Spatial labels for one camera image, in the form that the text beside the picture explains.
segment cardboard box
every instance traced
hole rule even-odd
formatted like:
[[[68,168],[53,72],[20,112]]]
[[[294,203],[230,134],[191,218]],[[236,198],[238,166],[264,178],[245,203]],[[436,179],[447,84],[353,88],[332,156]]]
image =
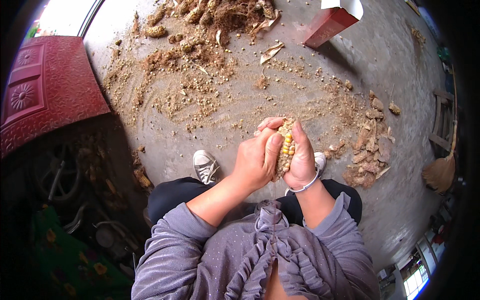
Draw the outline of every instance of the cardboard box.
[[[360,0],[322,0],[321,10],[308,25],[303,44],[316,49],[363,16]]]

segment green cloth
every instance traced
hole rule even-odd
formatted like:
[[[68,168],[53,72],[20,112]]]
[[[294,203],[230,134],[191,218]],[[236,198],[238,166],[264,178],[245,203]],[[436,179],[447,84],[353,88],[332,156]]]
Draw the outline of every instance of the green cloth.
[[[130,299],[133,282],[60,225],[51,206],[33,216],[34,267],[59,299]]]

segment sleeve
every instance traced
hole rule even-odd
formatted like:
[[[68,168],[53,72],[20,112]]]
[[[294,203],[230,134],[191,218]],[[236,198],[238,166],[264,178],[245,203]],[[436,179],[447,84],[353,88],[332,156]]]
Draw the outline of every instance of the sleeve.
[[[315,228],[309,228],[331,252],[350,285],[369,299],[380,298],[378,279],[373,271],[372,257],[363,244],[355,221],[347,212],[350,196],[341,192],[330,214]]]
[[[132,299],[186,299],[192,291],[205,241],[216,231],[185,203],[152,227],[135,270]]]

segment silver bracelet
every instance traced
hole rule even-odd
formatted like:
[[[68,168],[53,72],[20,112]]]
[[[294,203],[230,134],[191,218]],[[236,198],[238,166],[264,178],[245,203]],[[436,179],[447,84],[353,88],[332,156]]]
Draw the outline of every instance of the silver bracelet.
[[[289,189],[291,192],[302,192],[302,191],[306,190],[307,188],[309,188],[309,187],[315,182],[315,180],[317,180],[318,174],[320,174],[320,166],[319,166],[316,162],[315,162],[315,167],[317,168],[317,175],[315,175],[315,178],[313,178],[313,180],[310,181],[309,184],[304,185],[304,186],[303,186],[303,189],[298,190],[298,191],[292,190],[291,187],[288,187],[288,189]]]

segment embossed metal door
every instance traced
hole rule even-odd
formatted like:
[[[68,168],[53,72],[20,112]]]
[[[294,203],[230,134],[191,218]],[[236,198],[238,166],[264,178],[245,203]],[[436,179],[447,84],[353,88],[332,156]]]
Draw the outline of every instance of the embossed metal door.
[[[110,112],[77,36],[41,36],[19,49],[1,103],[1,158],[67,124]]]

